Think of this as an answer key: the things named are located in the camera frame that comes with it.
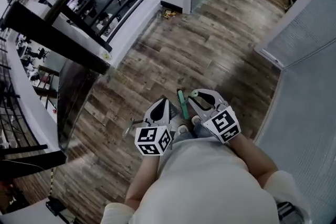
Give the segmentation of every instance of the white t-shirt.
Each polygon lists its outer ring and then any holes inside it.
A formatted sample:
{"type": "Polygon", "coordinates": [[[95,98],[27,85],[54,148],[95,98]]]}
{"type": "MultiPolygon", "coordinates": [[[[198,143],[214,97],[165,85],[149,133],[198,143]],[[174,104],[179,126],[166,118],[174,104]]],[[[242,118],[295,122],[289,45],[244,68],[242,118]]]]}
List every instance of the white t-shirt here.
{"type": "Polygon", "coordinates": [[[102,224],[277,224],[277,203],[290,202],[309,223],[293,177],[274,173],[262,189],[246,164],[214,138],[184,140],[161,157],[158,180],[139,208],[108,204],[102,224]]]}

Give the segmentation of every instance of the laminate flooring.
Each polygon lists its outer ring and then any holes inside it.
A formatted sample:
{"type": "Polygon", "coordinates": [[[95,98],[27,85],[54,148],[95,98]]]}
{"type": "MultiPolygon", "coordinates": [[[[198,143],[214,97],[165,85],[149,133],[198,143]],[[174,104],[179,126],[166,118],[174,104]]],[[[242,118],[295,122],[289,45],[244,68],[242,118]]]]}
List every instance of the laminate flooring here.
{"type": "MultiPolygon", "coordinates": [[[[130,118],[141,119],[162,95],[179,107],[176,88],[218,91],[243,134],[255,138],[279,71],[254,46],[284,15],[288,0],[204,0],[191,15],[155,16],[127,53],[93,86],[78,117],[68,162],[57,167],[52,195],[83,223],[99,223],[104,206],[123,202],[141,155],[130,118]]],[[[181,117],[175,119],[177,126],[181,117]]],[[[48,196],[50,171],[15,180],[29,202],[48,196]]]]}

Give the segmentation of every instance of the chair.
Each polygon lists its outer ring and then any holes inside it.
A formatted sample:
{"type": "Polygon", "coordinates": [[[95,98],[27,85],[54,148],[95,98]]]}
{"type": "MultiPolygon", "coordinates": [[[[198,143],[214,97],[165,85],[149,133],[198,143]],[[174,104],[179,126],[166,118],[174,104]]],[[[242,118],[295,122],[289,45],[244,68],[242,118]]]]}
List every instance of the chair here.
{"type": "Polygon", "coordinates": [[[38,59],[43,59],[43,62],[44,62],[44,60],[46,59],[49,51],[46,51],[44,48],[38,49],[37,51],[39,52],[37,58],[38,59]]]}
{"type": "MultiPolygon", "coordinates": [[[[118,18],[114,18],[112,20],[112,22],[110,23],[109,27],[106,29],[105,34],[111,33],[114,30],[114,28],[117,26],[118,22],[119,22],[118,18]]],[[[104,25],[102,25],[101,23],[98,23],[96,25],[96,27],[98,28],[98,30],[101,30],[104,27],[104,25]]]]}

